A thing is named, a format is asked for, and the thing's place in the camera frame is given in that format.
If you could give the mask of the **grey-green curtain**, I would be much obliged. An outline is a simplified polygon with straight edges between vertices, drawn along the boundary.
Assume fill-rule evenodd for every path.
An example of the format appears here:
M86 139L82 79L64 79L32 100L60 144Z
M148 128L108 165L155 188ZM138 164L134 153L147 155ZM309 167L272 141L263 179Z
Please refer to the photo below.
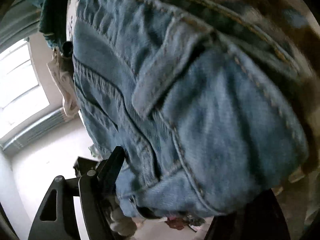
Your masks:
M8 156L15 155L28 145L41 139L50 131L72 121L75 117L77 117L77 115L72 117L67 116L62 107L58 108L6 141L2 146L2 150Z
M40 16L40 8L26 0L16 0L1 20L1 53L37 33Z

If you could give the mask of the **blue denim jeans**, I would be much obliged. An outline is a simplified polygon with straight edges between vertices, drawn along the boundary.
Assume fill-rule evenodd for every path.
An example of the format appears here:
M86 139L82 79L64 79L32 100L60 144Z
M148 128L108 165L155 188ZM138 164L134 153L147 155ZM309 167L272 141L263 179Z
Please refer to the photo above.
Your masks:
M308 158L287 94L291 57L194 0L78 0L74 83L103 158L126 152L116 194L128 217L224 215Z

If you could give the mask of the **dark teal quilt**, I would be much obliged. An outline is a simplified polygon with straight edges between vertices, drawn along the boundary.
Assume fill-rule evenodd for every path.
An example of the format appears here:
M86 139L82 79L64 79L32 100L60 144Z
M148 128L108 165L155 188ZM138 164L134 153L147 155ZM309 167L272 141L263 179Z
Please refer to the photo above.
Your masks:
M41 9L39 32L50 48L62 49L66 38L68 0L26 0Z

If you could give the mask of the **left grey-green curtain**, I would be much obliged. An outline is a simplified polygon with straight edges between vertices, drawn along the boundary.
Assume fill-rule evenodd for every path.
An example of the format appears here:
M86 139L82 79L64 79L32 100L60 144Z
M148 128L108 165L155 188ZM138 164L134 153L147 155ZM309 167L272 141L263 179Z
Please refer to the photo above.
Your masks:
M28 145L41 139L50 131L72 121L75 117L77 117L77 115L72 117L67 116L62 107L58 108L6 141L2 146L2 150L8 156L15 155Z

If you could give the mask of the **folded white cloth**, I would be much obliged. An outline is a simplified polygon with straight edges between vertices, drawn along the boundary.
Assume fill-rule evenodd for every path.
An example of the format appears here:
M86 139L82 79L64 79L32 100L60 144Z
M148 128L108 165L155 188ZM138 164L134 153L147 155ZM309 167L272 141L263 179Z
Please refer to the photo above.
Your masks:
M62 95L62 106L67 117L74 117L79 106L76 99L73 81L73 60L71 57L64 57L59 49L55 47L52 51L52 60L47 63L48 70Z

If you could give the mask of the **right grey-green curtain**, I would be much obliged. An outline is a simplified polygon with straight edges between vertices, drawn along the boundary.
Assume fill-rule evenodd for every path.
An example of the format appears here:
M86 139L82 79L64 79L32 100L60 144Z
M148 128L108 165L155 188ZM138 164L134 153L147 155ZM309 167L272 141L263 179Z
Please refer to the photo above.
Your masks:
M1 53L37 33L40 16L40 8L26 0L16 0L1 20Z

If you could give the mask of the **bright window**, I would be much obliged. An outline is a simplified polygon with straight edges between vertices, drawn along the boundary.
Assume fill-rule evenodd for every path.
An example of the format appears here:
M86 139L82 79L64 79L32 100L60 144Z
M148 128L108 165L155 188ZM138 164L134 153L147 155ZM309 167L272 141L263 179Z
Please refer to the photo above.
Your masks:
M1 138L49 106L31 59L29 40L1 53Z

